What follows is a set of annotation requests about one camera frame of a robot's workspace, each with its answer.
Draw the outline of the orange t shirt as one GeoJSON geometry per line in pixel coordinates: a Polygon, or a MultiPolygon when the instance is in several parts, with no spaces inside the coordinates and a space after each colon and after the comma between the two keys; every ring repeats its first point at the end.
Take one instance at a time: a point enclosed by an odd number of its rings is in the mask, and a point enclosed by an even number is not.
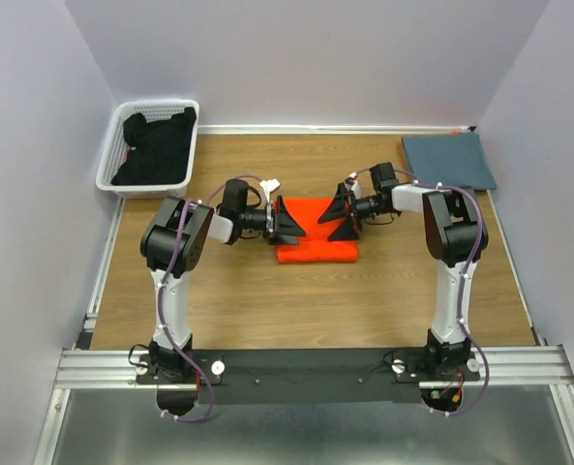
{"type": "Polygon", "coordinates": [[[285,198],[288,213],[305,231],[296,245],[276,247],[279,264],[353,263],[358,259],[354,240],[329,241],[329,235],[341,224],[341,220],[328,223],[317,222],[331,203],[331,198],[285,198]]]}

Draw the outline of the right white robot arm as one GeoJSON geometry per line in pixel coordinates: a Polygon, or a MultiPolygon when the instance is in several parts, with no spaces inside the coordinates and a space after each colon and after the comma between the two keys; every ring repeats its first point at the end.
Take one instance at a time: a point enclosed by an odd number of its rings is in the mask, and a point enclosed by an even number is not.
{"type": "Polygon", "coordinates": [[[330,241],[357,239],[363,223],[379,215],[404,212],[423,216],[425,241],[437,263],[436,309],[417,369],[441,380],[468,363],[474,345],[469,330],[469,304],[474,272],[488,246],[488,232],[475,193],[469,188],[429,186],[414,175],[398,179],[391,163],[369,168],[374,193],[362,196],[350,176],[337,186],[320,224],[338,220],[330,241]]]}

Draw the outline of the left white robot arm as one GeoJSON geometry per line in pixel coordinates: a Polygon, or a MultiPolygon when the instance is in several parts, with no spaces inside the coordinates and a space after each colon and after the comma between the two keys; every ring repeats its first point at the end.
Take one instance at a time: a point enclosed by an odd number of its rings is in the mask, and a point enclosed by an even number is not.
{"type": "Polygon", "coordinates": [[[140,241],[140,254],[155,286],[156,326],[148,355],[136,363],[138,376],[185,383],[197,375],[188,303],[192,273],[207,239],[232,245],[250,230],[271,245],[296,245],[306,235],[284,199],[271,198],[279,187],[277,179],[261,179],[259,202],[248,204],[253,188],[236,177],[221,188],[223,199],[216,207],[202,201],[164,200],[140,241]]]}

